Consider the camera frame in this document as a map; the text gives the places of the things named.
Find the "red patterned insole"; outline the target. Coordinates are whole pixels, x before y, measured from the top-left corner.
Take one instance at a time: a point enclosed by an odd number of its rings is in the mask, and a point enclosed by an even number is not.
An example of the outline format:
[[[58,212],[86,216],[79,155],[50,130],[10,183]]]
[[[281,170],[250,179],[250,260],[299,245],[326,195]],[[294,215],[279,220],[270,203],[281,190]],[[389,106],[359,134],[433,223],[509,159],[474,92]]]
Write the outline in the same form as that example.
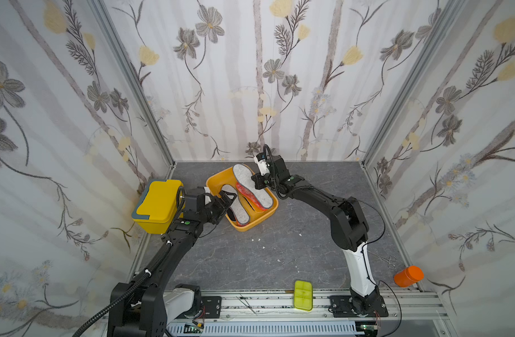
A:
[[[236,189],[239,194],[241,194],[244,199],[249,203],[250,207],[256,211],[256,212],[263,212],[264,208],[262,207],[261,203],[257,199],[257,197],[246,187],[244,187],[242,184],[237,183]]]

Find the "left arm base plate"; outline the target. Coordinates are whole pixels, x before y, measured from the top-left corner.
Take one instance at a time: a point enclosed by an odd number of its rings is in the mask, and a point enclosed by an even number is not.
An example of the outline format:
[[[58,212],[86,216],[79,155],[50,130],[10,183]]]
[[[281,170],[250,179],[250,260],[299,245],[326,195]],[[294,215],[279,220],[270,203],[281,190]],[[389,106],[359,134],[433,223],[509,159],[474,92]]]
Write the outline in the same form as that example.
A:
[[[222,310],[221,296],[205,296],[198,302],[198,313],[195,320],[216,320],[220,318]]]

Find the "grey felt insole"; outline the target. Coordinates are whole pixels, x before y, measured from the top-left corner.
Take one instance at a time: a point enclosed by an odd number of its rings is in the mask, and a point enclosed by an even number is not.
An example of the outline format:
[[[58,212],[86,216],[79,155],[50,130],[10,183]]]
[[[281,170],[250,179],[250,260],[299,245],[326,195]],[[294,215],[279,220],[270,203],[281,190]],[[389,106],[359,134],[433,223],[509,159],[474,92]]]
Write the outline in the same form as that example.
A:
[[[234,188],[231,185],[223,185],[222,191],[227,192],[229,194],[230,198],[232,198],[234,195],[234,201],[232,202],[232,205],[231,205],[230,209],[228,210],[229,218],[232,221],[235,221],[237,223],[237,225],[240,227],[246,226],[247,224],[249,224],[250,216],[249,216],[248,212],[246,211],[246,209],[243,207],[243,205],[240,201],[239,193],[236,190],[236,188]]]
[[[233,175],[235,176],[236,183],[242,184],[249,189],[259,200],[264,211],[271,209],[274,206],[274,200],[271,198],[265,189],[257,189],[255,182],[252,180],[253,172],[243,164],[236,164],[233,166]]]

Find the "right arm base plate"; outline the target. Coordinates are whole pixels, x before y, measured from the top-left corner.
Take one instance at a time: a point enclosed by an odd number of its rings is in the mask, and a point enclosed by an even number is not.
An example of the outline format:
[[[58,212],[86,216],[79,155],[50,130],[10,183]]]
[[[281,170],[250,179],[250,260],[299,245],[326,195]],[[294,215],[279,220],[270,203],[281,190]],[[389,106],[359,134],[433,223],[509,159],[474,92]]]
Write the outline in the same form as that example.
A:
[[[382,296],[331,296],[329,312],[334,318],[383,318],[389,317]]]

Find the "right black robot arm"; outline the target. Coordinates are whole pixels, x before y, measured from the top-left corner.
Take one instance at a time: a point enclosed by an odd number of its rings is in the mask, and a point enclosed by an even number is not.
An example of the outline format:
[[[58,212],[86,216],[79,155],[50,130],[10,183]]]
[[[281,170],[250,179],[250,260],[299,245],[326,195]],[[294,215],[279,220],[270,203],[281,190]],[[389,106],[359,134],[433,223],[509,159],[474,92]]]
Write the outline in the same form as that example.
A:
[[[364,317],[382,307],[378,283],[368,258],[369,225],[360,202],[354,197],[337,197],[292,175],[281,156],[260,153],[254,157],[259,173],[252,176],[257,189],[271,188],[278,197],[303,202],[321,212],[330,221],[330,234],[343,251],[350,272],[350,310]]]

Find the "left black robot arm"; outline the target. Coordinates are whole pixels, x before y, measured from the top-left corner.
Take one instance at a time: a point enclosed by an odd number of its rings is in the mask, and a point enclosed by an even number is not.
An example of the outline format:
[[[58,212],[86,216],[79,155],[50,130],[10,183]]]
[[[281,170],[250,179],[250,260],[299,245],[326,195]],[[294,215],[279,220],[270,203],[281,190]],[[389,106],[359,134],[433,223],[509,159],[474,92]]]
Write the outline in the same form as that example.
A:
[[[176,194],[176,212],[161,235],[163,246],[131,282],[119,283],[111,292],[108,336],[163,336],[169,312],[164,291],[182,258],[197,242],[206,223],[218,224],[237,194],[212,195],[204,188]]]

